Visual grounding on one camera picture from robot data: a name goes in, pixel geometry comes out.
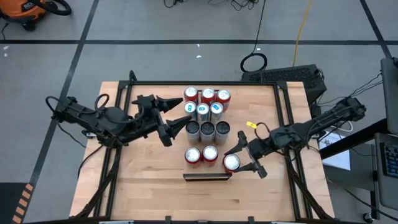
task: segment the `black bracket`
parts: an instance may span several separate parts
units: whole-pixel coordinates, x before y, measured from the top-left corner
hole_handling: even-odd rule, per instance
[[[171,223],[172,223],[172,217],[170,215],[164,217],[164,224],[171,224]]]
[[[248,217],[249,224],[255,224],[254,217]]]

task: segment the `black cable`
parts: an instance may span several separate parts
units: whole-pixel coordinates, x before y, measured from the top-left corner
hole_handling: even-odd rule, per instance
[[[207,1],[207,4],[209,4],[209,5],[211,5],[211,6],[216,6],[216,5],[219,5],[219,4],[223,4],[223,3],[226,3],[226,2],[228,2],[228,0],[219,0],[218,1],[218,3],[212,3],[214,0],[209,0],[209,1]]]
[[[85,159],[83,159],[83,162],[81,162],[79,169],[77,171],[77,179],[79,179],[80,171],[81,168],[83,167],[83,164],[87,161],[88,158],[90,158],[92,155],[94,155],[96,152],[98,152],[104,145],[101,145],[99,148],[95,149],[90,155],[88,155]]]
[[[343,122],[343,123],[341,123],[340,125],[337,125],[332,131],[330,131],[328,134],[326,134],[326,135],[324,135],[324,136],[322,136],[322,138],[320,138],[319,139],[319,141],[322,141],[322,140],[324,140],[326,137],[328,137],[329,136],[329,134],[331,134],[331,133],[333,133],[333,132],[335,132],[337,129],[339,129],[340,127],[342,127],[342,125],[344,125],[346,123],[346,121],[345,122]]]
[[[173,6],[175,6],[177,4],[177,2],[184,2],[183,0],[173,0],[173,4],[171,6],[166,5],[166,0],[163,0],[164,6],[166,6],[167,8],[172,8]]]
[[[61,129],[62,132],[64,132],[65,134],[69,135],[69,137],[71,137],[77,144],[79,144],[81,147],[86,148],[86,146],[84,144],[82,144],[80,141],[78,141],[77,139],[75,139],[75,137],[72,136],[72,134],[70,134],[69,132],[67,132],[66,130],[64,130],[61,127],[61,124],[59,122],[57,122],[57,126],[58,128]]]
[[[357,88],[356,90],[354,90],[354,92],[352,92],[352,94],[350,94],[349,96],[353,96],[353,95],[357,96],[357,95],[356,95],[357,91],[363,90],[362,88],[364,88],[366,85],[370,84],[373,80],[377,79],[380,75],[381,75],[381,73],[379,73],[376,77],[372,78],[369,82],[367,82],[367,84],[365,84],[365,85],[363,85],[363,86]],[[340,98],[346,98],[346,96],[339,96],[339,97],[336,97],[336,98],[334,98],[334,99],[332,99],[332,100],[329,100],[329,101],[327,101],[327,102],[318,103],[318,105],[325,105],[325,104],[327,104],[327,103],[331,103],[331,102],[333,102],[333,101],[335,101],[335,100],[337,100],[337,99],[340,99]]]
[[[353,95],[353,96],[358,96],[358,95],[362,94],[363,92],[368,91],[368,90],[370,90],[370,89],[372,89],[372,88],[374,88],[374,87],[376,87],[376,86],[378,86],[378,85],[381,85],[381,84],[382,84],[382,81],[380,81],[380,82],[378,82],[378,83],[375,83],[375,84],[372,84],[372,85],[368,86],[367,88],[361,90],[359,93],[356,93],[356,94]]]
[[[260,34],[260,29],[261,29],[262,16],[264,15],[264,8],[265,8],[265,6],[266,6],[266,0],[264,0],[264,4],[262,5],[259,28],[258,28],[258,30],[257,30],[256,42],[254,43],[254,48],[253,48],[253,51],[251,52],[252,54],[253,54],[254,51],[256,50],[257,41],[259,40],[259,34]]]
[[[366,85],[370,84],[373,80],[379,78],[380,75],[381,75],[381,73],[379,73],[376,77],[374,77],[374,78],[372,78],[370,81],[368,81],[367,84],[365,84],[365,85],[359,87],[358,89],[356,89],[352,94],[350,94],[350,96],[351,96],[351,95],[354,95],[354,94],[355,94],[357,91],[359,91],[362,87],[365,87]]]
[[[364,204],[364,205],[366,205],[366,206],[372,208],[373,210],[375,210],[375,211],[379,212],[380,214],[384,215],[385,217],[390,218],[390,219],[392,219],[392,220],[398,222],[398,218],[393,217],[393,216],[391,216],[391,215],[389,215],[389,214],[387,214],[387,213],[381,211],[380,209],[377,209],[375,206],[372,206],[372,205],[370,205],[370,204],[364,202],[364,201],[361,200],[359,197],[357,197],[354,193],[350,192],[349,190],[345,189],[344,187],[340,186],[339,184],[336,184],[336,183],[334,183],[333,181],[331,181],[331,180],[329,180],[329,179],[327,179],[327,178],[326,178],[326,180],[327,180],[329,183],[333,184],[334,186],[337,186],[337,187],[339,187],[340,189],[344,190],[345,192],[349,193],[352,197],[354,197],[356,200],[358,200],[358,201],[361,202],[362,204]]]
[[[50,108],[50,110],[54,113],[55,110],[54,108],[51,106],[51,104],[49,103],[49,99],[53,99],[56,100],[57,102],[60,101],[58,98],[54,97],[54,96],[48,96],[45,98],[45,104],[47,104],[47,106]]]
[[[102,97],[104,97],[104,96],[106,97],[105,102],[100,107],[98,107],[98,103],[99,103],[100,99]],[[144,115],[144,110],[142,110],[141,114],[138,117],[136,117],[135,119],[131,118],[131,119],[127,120],[127,121],[115,121],[112,118],[110,118],[106,113],[104,113],[102,111],[102,109],[105,108],[105,105],[108,103],[108,101],[109,101],[109,95],[106,94],[106,93],[101,94],[100,96],[97,97],[97,99],[95,99],[94,109],[99,115],[103,115],[111,123],[114,123],[114,124],[132,124],[132,123],[135,123],[137,120],[141,119],[143,117],[143,115]]]
[[[6,35],[4,35],[4,30],[6,29],[6,27],[8,26],[8,22],[7,23],[5,23],[5,25],[4,25],[4,27],[2,27],[2,29],[1,29],[1,35],[2,35],[2,39],[3,40],[6,40]]]
[[[250,2],[250,0],[245,0],[245,1],[243,1],[243,2],[240,4],[240,3],[238,3],[236,0],[232,0],[232,1],[231,1],[231,5],[232,5],[232,7],[234,7],[234,9],[235,9],[236,11],[240,11],[243,7],[246,7],[246,6],[249,4],[249,2]]]
[[[264,123],[264,122],[258,122],[258,123],[256,124],[256,126],[258,127],[260,124],[263,124],[263,125],[266,127],[266,129],[267,129],[267,131],[268,131],[268,134],[271,132],[270,129],[268,128],[268,125],[267,125],[266,123]],[[264,140],[264,139],[260,138],[260,136],[257,134],[257,128],[254,129],[254,134],[256,135],[256,137],[257,137],[258,139]]]
[[[262,5],[260,23],[259,23],[259,28],[258,28],[258,30],[257,30],[257,36],[256,36],[256,41],[255,41],[255,43],[254,43],[253,51],[252,51],[248,56],[244,57],[244,58],[242,59],[242,61],[241,61],[241,70],[242,70],[242,72],[249,72],[249,71],[247,71],[246,69],[244,69],[243,65],[244,65],[244,62],[245,62],[247,59],[249,59],[249,58],[251,58],[251,57],[253,57],[253,56],[260,56],[260,57],[262,57],[262,59],[263,59],[263,61],[264,61],[264,64],[262,65],[262,67],[261,67],[260,69],[256,70],[256,71],[264,70],[264,69],[266,69],[266,67],[267,67],[267,64],[268,64],[268,59],[267,59],[267,57],[266,57],[264,54],[262,54],[262,53],[254,53],[254,51],[256,50],[256,47],[257,47],[257,42],[258,42],[258,40],[259,40],[259,34],[260,34],[260,29],[261,29],[262,16],[264,15],[264,8],[265,8],[265,6],[266,6],[266,0],[264,0],[264,4]]]

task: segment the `wheel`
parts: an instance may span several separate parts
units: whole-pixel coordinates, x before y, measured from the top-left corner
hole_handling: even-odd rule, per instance
[[[35,30],[35,24],[33,23],[33,22],[27,22],[27,23],[25,23],[25,24],[23,24],[22,25],[23,26],[23,28],[26,30],[26,31],[33,31],[33,30]]]
[[[46,5],[50,6],[53,9],[58,9],[58,6],[55,2],[45,2]]]
[[[372,214],[369,212],[369,213],[364,213],[363,215],[362,215],[362,218],[363,218],[363,220],[366,222],[366,223],[372,223],[373,221],[374,221],[374,219],[372,218]]]

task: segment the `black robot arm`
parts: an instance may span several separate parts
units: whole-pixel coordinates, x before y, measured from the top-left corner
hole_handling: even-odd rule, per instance
[[[240,131],[238,133],[239,143],[225,155],[246,148],[252,163],[239,168],[236,172],[259,171],[260,177],[264,178],[267,173],[258,163],[258,159],[279,149],[301,149],[308,144],[310,136],[342,121],[358,121],[364,118],[365,111],[365,106],[356,98],[347,97],[339,101],[331,110],[305,123],[290,124],[272,130],[266,139],[257,138],[248,143],[246,136]]]
[[[106,97],[102,106],[98,107],[98,102],[102,97]],[[53,109],[48,99],[58,101],[57,107]],[[182,98],[162,99],[153,95],[139,95],[132,104],[138,105],[139,112],[134,116],[128,116],[123,110],[116,107],[105,107],[109,101],[109,95],[102,94],[95,101],[95,109],[89,109],[78,104],[76,98],[67,97],[58,100],[52,96],[46,98],[46,102],[53,111],[52,119],[58,122],[66,121],[76,123],[87,131],[95,134],[100,144],[106,147],[119,147],[127,143],[144,137],[157,131],[164,146],[171,146],[170,138],[175,138],[178,132],[191,120],[191,116],[186,116],[174,121],[163,122],[160,112],[168,112],[179,103]]]

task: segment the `cable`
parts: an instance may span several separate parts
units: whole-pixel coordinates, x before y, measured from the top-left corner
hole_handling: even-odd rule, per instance
[[[352,132],[352,131],[354,130],[353,124],[352,124],[350,121],[347,121],[347,123],[348,123],[349,126],[350,126],[350,129],[349,129],[349,130],[343,129],[343,128],[337,128],[337,129],[340,130],[340,131]]]
[[[2,39],[3,40],[6,40],[6,35],[4,35],[4,30],[6,29],[6,27],[8,26],[8,22],[7,23],[5,23],[5,25],[4,25],[4,27],[2,27],[2,29],[1,29],[1,35],[2,35]]]
[[[209,5],[211,5],[211,6],[216,6],[216,5],[219,5],[219,4],[223,4],[223,3],[226,3],[226,2],[228,2],[228,0],[221,0],[221,1],[219,1],[218,3],[212,3],[214,0],[209,0],[209,1],[207,1],[207,4],[209,4]]]
[[[264,4],[262,5],[262,11],[261,11],[261,16],[260,16],[260,23],[259,23],[259,28],[258,28],[258,30],[257,30],[257,36],[256,36],[256,41],[255,41],[255,43],[254,43],[253,51],[252,51],[248,56],[244,57],[244,58],[242,59],[242,61],[241,61],[241,70],[242,70],[242,72],[249,72],[249,71],[247,71],[246,69],[244,69],[243,65],[244,65],[244,62],[245,62],[247,59],[249,59],[249,58],[251,58],[251,57],[253,57],[253,56],[260,56],[260,57],[262,57],[262,59],[263,59],[263,61],[264,61],[264,64],[262,65],[262,67],[261,67],[260,69],[256,70],[256,71],[264,70],[264,69],[266,69],[266,67],[267,67],[267,64],[268,64],[268,59],[267,59],[267,57],[266,57],[264,54],[262,54],[262,53],[254,53],[254,51],[256,50],[256,47],[257,47],[257,42],[258,42],[258,40],[259,40],[259,34],[260,34],[260,29],[261,29],[262,16],[264,15],[264,8],[265,8],[265,6],[266,6],[266,0],[264,0]]]
[[[375,84],[372,84],[372,85],[368,86],[367,88],[361,90],[359,93],[356,93],[356,94],[353,95],[353,96],[358,96],[358,95],[362,94],[363,92],[365,92],[365,91],[367,91],[367,90],[370,90],[370,89],[372,89],[372,88],[374,88],[374,87],[376,87],[376,86],[378,86],[378,85],[381,85],[381,84],[382,84],[382,81],[380,81],[380,82],[378,82],[378,83],[375,83]]]
[[[239,6],[239,9],[236,8],[233,3],[237,4]],[[242,8],[244,8],[246,6],[248,6],[249,10],[251,10],[254,7],[254,3],[258,3],[258,1],[254,2],[253,0],[245,0],[245,1],[242,2],[242,4],[238,3],[236,0],[232,0],[231,1],[231,5],[232,5],[232,7],[234,7],[234,9],[236,11],[240,11]]]
[[[64,132],[65,134],[69,135],[69,137],[71,137],[75,142],[77,142],[77,144],[79,144],[81,147],[86,148],[86,146],[84,144],[82,144],[80,141],[78,141],[77,139],[75,139],[75,137],[72,136],[72,134],[70,134],[69,132],[67,132],[66,130],[64,130],[61,127],[61,124],[59,122],[57,122],[57,126],[58,128],[61,129],[62,132]]]
[[[357,197],[354,193],[350,192],[349,190],[345,189],[344,187],[340,186],[339,184],[336,184],[336,183],[334,183],[333,181],[331,181],[331,180],[329,180],[329,179],[327,179],[327,178],[326,178],[326,180],[327,180],[329,183],[333,184],[334,186],[339,187],[340,189],[342,189],[342,190],[344,190],[345,192],[349,193],[352,197],[354,197],[356,200],[358,200],[358,201],[361,202],[362,204],[364,204],[364,205],[366,205],[366,206],[372,208],[373,210],[375,210],[375,211],[379,212],[380,214],[384,215],[385,217],[390,218],[390,219],[392,219],[392,220],[398,222],[398,218],[393,217],[393,216],[391,216],[391,215],[389,215],[389,214],[387,214],[387,213],[381,211],[380,209],[377,209],[375,206],[372,206],[372,205],[370,205],[370,204],[364,202],[364,201],[361,200],[359,197]]]
[[[296,45],[294,47],[293,67],[294,67],[294,65],[296,63],[297,46],[299,46],[299,40],[300,40],[301,32],[303,31],[303,27],[305,25],[305,21],[307,20],[308,13],[310,12],[311,4],[312,4],[312,0],[310,0],[310,2],[307,5],[307,8],[305,9],[303,22],[301,23],[300,30],[298,30],[297,39],[296,39]]]
[[[90,158],[92,155],[94,155],[96,152],[98,152],[104,145],[101,145],[99,148],[95,149],[90,155],[88,155],[85,159],[83,159],[83,162],[81,162],[79,169],[77,171],[77,179],[79,179],[80,171],[81,168],[83,167],[83,164],[87,161],[88,158]]]
[[[166,6],[167,8],[172,8],[173,6],[175,6],[177,4],[177,2],[184,2],[183,0],[173,0],[173,4],[171,6],[166,5],[166,0],[163,0],[164,6]]]
[[[329,134],[331,134],[331,133],[333,133],[333,132],[335,132],[338,128],[340,128],[340,127],[342,127],[342,125],[343,124],[345,124],[346,123],[346,121],[345,122],[343,122],[343,123],[341,123],[340,125],[338,125],[337,127],[335,127],[332,131],[330,131],[328,134],[326,134],[325,136],[322,136],[322,138],[320,138],[319,139],[319,141],[322,141],[322,140],[324,140],[326,137],[328,137],[329,136]]]
[[[50,108],[50,110],[55,113],[54,108],[51,106],[51,104],[49,103],[49,99],[53,99],[56,100],[57,102],[60,101],[58,98],[54,97],[54,96],[48,96],[45,98],[45,104],[47,104],[47,106]]]
[[[361,90],[364,90],[363,88],[366,86],[366,85],[368,85],[368,84],[370,84],[373,80],[375,80],[375,79],[377,79],[379,76],[381,75],[381,73],[379,73],[376,77],[374,77],[374,78],[372,78],[370,81],[368,81],[365,85],[362,85],[361,87],[359,87],[359,88],[357,88],[356,90],[354,90],[354,92],[352,92],[349,96],[358,96],[357,95],[357,91],[361,91]],[[326,102],[323,102],[323,103],[319,103],[318,105],[325,105],[325,104],[327,104],[327,103],[331,103],[331,102],[333,102],[333,101],[335,101],[335,100],[337,100],[337,99],[341,99],[341,98],[346,98],[346,96],[339,96],[339,97],[336,97],[336,98],[334,98],[334,99],[332,99],[332,100],[329,100],[329,101],[326,101]]]
[[[350,96],[351,96],[351,95],[354,95],[357,91],[359,91],[360,89],[362,89],[362,87],[365,87],[366,85],[370,84],[373,80],[379,78],[380,75],[381,75],[381,73],[379,73],[376,77],[372,78],[372,79],[371,79],[370,81],[368,81],[365,85],[363,85],[363,86],[357,88],[354,92],[352,92],[352,94],[350,94]]]
[[[266,127],[266,129],[267,129],[267,131],[268,131],[268,134],[269,134],[269,133],[270,133],[270,130],[269,130],[267,124],[264,123],[264,122],[259,122],[259,123],[256,124],[256,126],[258,127],[260,124],[263,124],[263,125]],[[260,136],[257,134],[257,128],[254,129],[254,134],[256,135],[256,137],[257,137],[258,139],[264,140],[264,139],[260,138]]]

